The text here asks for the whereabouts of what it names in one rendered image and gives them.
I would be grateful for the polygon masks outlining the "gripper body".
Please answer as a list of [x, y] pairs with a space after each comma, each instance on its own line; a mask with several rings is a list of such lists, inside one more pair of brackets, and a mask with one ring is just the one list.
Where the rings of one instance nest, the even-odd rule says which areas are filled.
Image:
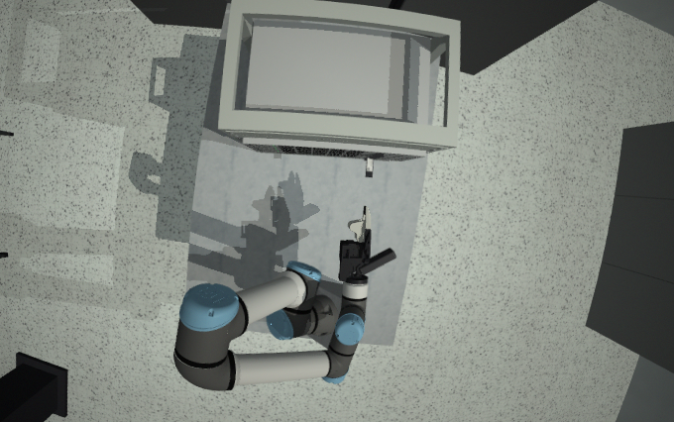
[[[347, 241], [341, 240], [339, 252], [339, 259], [340, 259], [340, 269], [338, 275], [339, 281], [345, 281], [351, 284], [367, 283], [368, 277], [366, 275], [360, 276], [361, 275], [360, 267], [368, 263], [368, 261], [370, 260], [370, 255], [371, 251], [370, 254], [366, 257], [366, 251], [364, 251], [364, 242], [359, 243], [354, 242], [353, 240]], [[351, 264], [351, 263], [363, 263], [363, 264]]]

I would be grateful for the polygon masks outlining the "white server rack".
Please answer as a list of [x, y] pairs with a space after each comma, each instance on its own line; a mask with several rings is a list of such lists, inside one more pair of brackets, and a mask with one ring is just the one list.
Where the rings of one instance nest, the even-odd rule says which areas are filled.
[[[378, 157], [404, 161], [457, 148], [460, 38], [461, 21], [432, 15], [319, 0], [232, 0], [218, 129], [267, 154], [364, 153], [366, 177]], [[242, 40], [250, 54], [246, 109], [235, 110]], [[430, 64], [445, 51], [443, 127], [431, 126]]]

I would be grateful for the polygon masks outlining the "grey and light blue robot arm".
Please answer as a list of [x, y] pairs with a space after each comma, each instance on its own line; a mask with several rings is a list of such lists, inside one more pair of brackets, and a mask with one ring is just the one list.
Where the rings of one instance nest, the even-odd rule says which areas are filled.
[[[321, 276], [317, 268], [292, 261], [277, 279], [237, 292], [217, 283], [190, 288], [179, 309], [173, 351], [178, 372], [190, 383], [216, 391], [317, 377], [342, 382], [365, 331], [368, 284], [343, 281], [338, 317], [334, 302], [316, 295]], [[266, 316], [279, 340], [334, 331], [328, 349], [262, 354], [228, 350], [232, 340]]]

